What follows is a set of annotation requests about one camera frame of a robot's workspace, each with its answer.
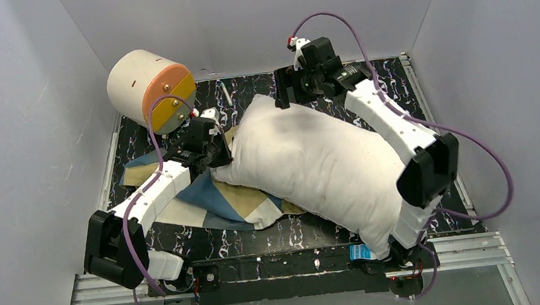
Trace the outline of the blue beige white pillowcase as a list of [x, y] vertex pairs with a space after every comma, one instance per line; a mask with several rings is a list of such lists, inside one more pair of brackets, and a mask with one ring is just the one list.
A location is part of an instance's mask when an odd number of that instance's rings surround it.
[[282, 216], [304, 210], [261, 190], [218, 182], [206, 171], [177, 195], [156, 222], [220, 230], [268, 228]]

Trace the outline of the white pillow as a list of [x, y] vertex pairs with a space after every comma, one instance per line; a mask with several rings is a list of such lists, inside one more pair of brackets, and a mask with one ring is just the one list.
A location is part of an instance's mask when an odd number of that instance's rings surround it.
[[292, 202], [357, 233], [379, 259], [389, 255], [405, 165], [378, 133], [257, 94], [232, 143], [232, 162], [212, 169], [217, 181]]

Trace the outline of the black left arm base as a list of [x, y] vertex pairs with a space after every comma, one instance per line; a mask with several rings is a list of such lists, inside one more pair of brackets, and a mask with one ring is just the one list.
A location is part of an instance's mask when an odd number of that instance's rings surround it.
[[162, 305], [201, 305], [205, 294], [219, 291], [219, 264], [218, 259], [186, 263], [176, 280], [156, 281], [164, 297], [152, 288], [149, 288], [148, 294], [162, 298]]

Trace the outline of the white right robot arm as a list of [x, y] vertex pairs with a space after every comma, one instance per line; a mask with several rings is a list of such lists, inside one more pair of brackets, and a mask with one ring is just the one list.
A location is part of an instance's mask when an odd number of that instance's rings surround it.
[[328, 38], [291, 36], [286, 47], [294, 61], [274, 73], [277, 108], [318, 98], [340, 103], [379, 133], [402, 160], [405, 167], [396, 180], [402, 204], [384, 258], [403, 265], [420, 253], [434, 209], [456, 179], [459, 141], [417, 123], [380, 88], [371, 63], [343, 64]]

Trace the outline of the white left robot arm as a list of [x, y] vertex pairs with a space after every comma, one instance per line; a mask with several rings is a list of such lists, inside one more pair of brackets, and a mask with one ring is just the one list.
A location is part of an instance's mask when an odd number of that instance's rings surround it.
[[202, 111], [189, 105], [187, 128], [163, 150], [152, 118], [144, 123], [155, 147], [156, 168], [134, 193], [109, 211], [98, 209], [89, 218], [84, 271], [127, 289], [142, 283], [163, 295], [161, 280], [178, 280], [183, 256], [147, 248], [145, 236], [161, 212], [208, 168], [227, 165], [231, 150], [216, 107]]

